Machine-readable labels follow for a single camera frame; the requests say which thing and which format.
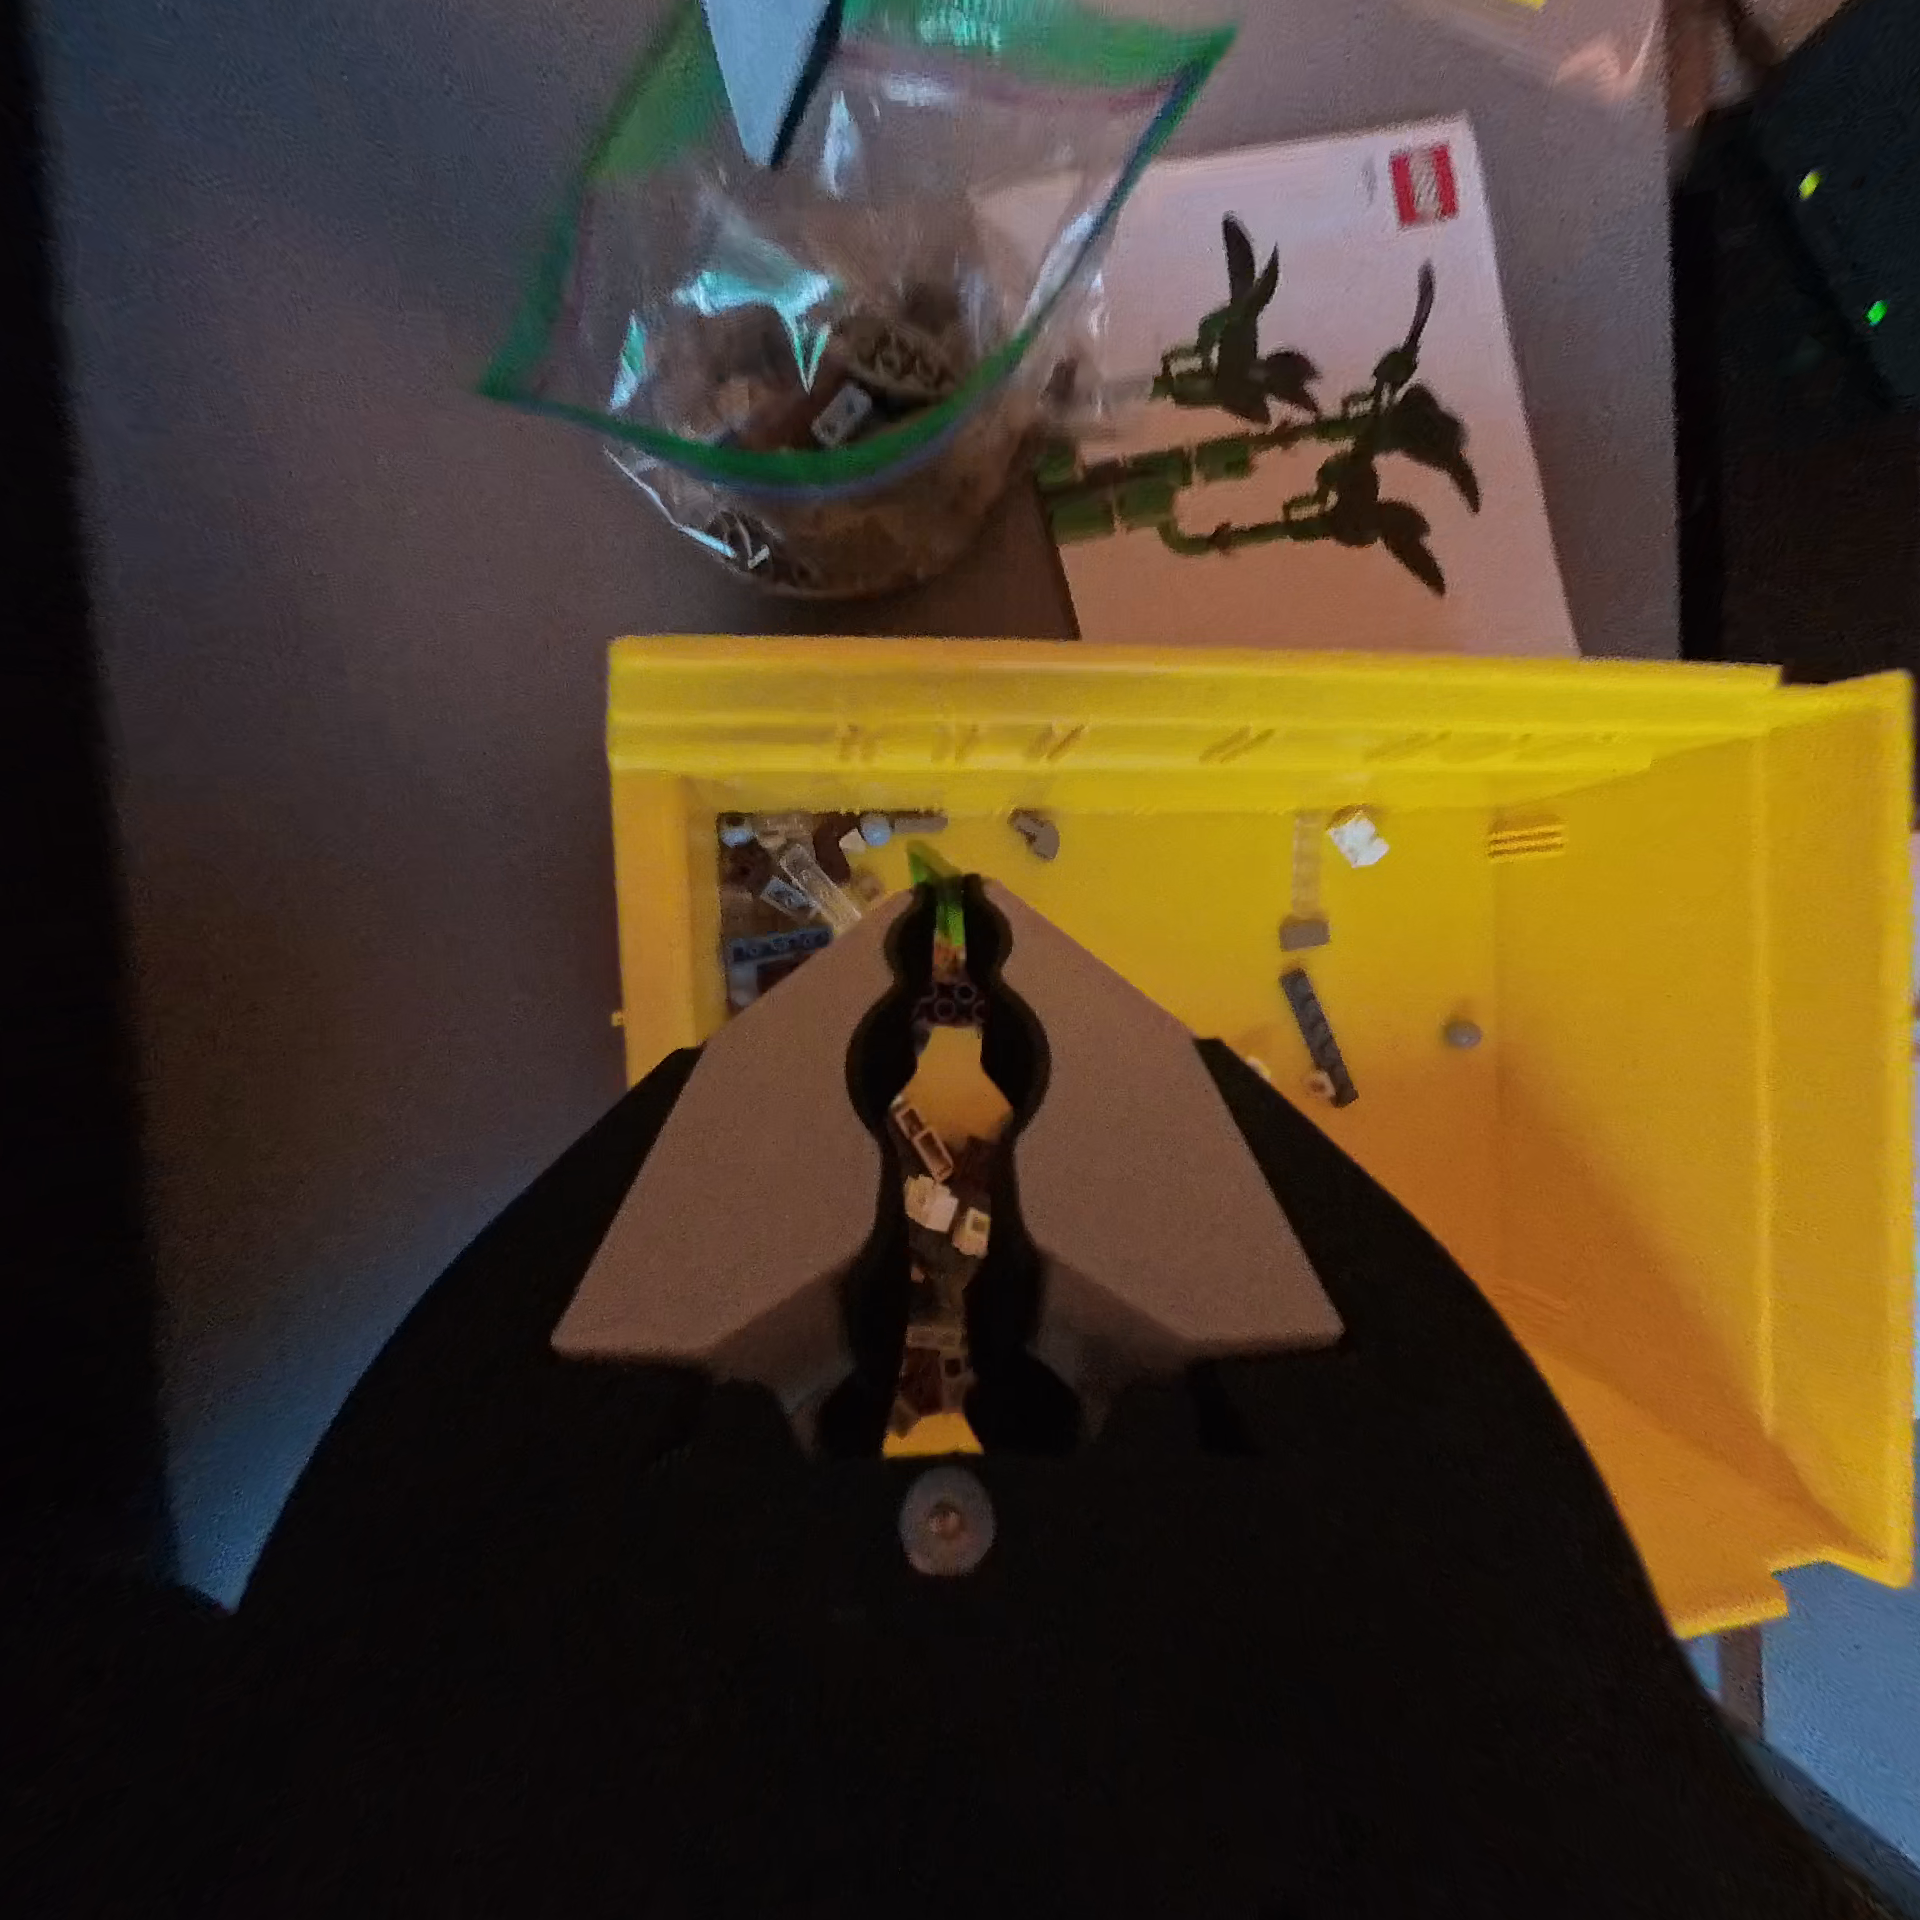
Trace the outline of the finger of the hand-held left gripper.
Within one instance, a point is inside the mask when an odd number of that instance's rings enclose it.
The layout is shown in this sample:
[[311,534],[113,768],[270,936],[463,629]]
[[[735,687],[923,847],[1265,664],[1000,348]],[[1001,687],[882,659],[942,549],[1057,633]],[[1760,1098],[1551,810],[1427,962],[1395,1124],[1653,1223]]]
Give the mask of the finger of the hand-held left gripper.
[[702,4],[745,156],[782,167],[840,39],[840,4]]

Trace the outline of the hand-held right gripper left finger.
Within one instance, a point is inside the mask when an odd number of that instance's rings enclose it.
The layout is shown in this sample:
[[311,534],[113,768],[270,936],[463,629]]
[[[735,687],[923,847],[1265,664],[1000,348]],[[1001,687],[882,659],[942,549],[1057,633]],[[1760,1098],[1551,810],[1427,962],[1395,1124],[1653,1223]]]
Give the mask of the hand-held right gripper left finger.
[[754,1383],[812,1454],[885,1454],[911,1290],[890,1106],[935,919],[923,884],[882,899],[687,1062],[558,1358]]

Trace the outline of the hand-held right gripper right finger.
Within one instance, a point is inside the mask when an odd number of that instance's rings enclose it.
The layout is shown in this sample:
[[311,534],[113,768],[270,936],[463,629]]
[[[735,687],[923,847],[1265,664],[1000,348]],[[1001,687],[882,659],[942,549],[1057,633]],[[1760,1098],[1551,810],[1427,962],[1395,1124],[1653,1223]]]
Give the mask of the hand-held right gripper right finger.
[[1328,1350],[1341,1317],[1198,1036],[1001,880],[967,877],[979,1062],[1012,1106],[967,1290],[987,1454],[1070,1454],[1142,1381]]

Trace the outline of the pile of toy building bricks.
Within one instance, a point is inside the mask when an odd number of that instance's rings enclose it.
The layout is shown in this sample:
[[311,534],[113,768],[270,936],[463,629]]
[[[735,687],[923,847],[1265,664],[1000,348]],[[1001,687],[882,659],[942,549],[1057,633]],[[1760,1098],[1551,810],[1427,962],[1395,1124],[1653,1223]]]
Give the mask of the pile of toy building bricks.
[[[991,1200],[1012,1106],[979,1062],[987,997],[930,966],[919,1011],[920,1065],[890,1106],[906,1143],[907,1318],[885,1454],[983,1454],[967,1394],[967,1290],[991,1255]],[[1262,1457],[1349,1445],[1378,1466],[1547,1477],[1582,1457],[1547,1379],[1452,1255],[1383,1187],[1344,1140],[1268,1088],[1222,1042],[1198,1042],[1227,1106],[1308,1255],[1326,1263],[1349,1333],[1328,1350],[1198,1364],[1142,1381],[1151,1454]]]

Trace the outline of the clear zip bag green seal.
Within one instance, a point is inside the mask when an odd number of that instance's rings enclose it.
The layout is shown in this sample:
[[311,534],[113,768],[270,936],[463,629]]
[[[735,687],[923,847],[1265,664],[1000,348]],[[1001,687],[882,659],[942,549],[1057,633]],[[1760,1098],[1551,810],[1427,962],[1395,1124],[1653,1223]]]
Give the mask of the clear zip bag green seal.
[[[1008,394],[1020,468],[1120,209],[1234,33],[1097,4],[844,4],[783,162],[759,167],[702,4],[674,4],[478,390],[754,494],[863,480]],[[801,340],[914,279],[956,298],[975,352],[923,417],[852,454],[739,454],[668,427],[718,318],[763,304]]]

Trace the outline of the lime green square brick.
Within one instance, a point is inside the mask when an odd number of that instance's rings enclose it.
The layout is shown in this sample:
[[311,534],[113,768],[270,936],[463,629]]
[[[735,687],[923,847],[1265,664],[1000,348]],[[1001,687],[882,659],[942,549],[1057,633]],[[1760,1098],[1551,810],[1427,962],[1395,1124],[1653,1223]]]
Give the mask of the lime green square brick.
[[938,977],[956,980],[967,972],[967,877],[923,839],[907,839],[906,862],[911,884],[935,900],[930,966]]

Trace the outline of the yellow plastic storage bin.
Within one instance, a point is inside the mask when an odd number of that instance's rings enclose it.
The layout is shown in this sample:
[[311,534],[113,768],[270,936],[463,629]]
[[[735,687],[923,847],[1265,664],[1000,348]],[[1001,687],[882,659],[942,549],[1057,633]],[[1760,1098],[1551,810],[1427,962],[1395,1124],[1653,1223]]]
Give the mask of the yellow plastic storage bin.
[[1683,1636],[1914,1571],[1914,687],[624,636],[628,1078],[724,1018],[722,814],[943,814],[1488,1292]]

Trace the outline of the grey desk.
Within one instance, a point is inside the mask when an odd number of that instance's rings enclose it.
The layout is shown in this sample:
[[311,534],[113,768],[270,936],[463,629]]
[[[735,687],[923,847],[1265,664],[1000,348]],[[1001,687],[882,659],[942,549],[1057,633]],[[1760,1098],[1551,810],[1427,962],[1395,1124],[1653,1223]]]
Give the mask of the grey desk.
[[666,4],[37,4],[179,1577],[622,1090],[606,644],[1067,636],[1025,496],[864,605],[472,394]]

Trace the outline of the plant building instruction booklet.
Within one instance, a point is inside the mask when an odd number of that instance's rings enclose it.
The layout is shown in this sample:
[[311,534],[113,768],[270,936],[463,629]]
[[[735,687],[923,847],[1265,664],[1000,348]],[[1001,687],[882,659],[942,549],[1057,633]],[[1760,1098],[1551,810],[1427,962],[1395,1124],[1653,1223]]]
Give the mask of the plant building instruction booklet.
[[1158,161],[1057,372],[1082,640],[1577,653],[1465,116]]

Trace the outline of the small clear plastic sleeve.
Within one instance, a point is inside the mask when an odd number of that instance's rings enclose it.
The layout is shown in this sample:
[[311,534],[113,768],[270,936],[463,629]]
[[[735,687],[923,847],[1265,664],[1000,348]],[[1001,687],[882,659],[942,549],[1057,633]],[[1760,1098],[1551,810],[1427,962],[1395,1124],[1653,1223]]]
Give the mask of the small clear plastic sleeve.
[[1628,105],[1663,74],[1666,4],[1405,4],[1535,80]]

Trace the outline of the black flat device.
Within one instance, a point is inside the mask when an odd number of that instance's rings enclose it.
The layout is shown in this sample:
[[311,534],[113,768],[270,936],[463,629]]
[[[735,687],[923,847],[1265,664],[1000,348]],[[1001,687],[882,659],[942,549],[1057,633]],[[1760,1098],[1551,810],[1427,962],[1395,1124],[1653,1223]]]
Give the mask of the black flat device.
[[1668,195],[1683,657],[1789,681],[1916,673],[1916,410],[1889,397],[1712,114]]

